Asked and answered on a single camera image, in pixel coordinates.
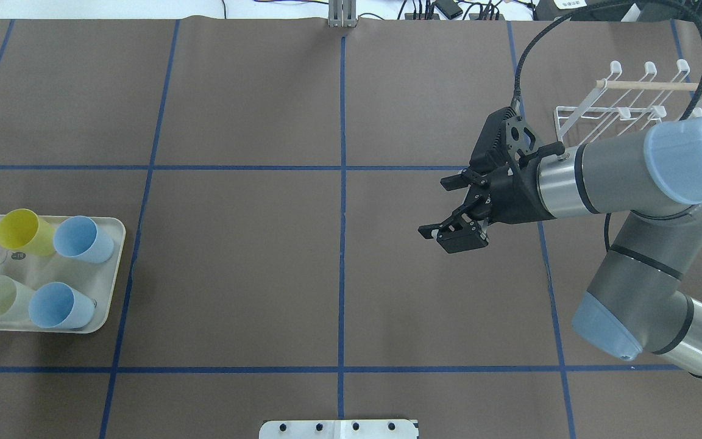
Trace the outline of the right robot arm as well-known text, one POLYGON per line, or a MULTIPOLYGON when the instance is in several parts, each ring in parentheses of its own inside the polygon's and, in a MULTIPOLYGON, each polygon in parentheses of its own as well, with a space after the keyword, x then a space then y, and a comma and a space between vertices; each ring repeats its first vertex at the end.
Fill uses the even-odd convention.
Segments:
POLYGON ((463 203, 418 231, 449 254, 487 246, 494 223, 627 212, 573 331, 617 359, 649 352, 702 381, 702 302, 679 289, 702 248, 702 117, 567 148, 505 107, 441 186, 466 190, 463 203))

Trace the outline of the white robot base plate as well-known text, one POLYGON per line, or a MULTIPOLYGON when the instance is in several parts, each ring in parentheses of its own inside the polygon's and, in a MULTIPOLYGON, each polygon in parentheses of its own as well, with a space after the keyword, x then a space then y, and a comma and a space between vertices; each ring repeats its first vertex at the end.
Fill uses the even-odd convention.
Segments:
POLYGON ((416 420, 319 419, 263 423, 259 438, 419 438, 416 420))

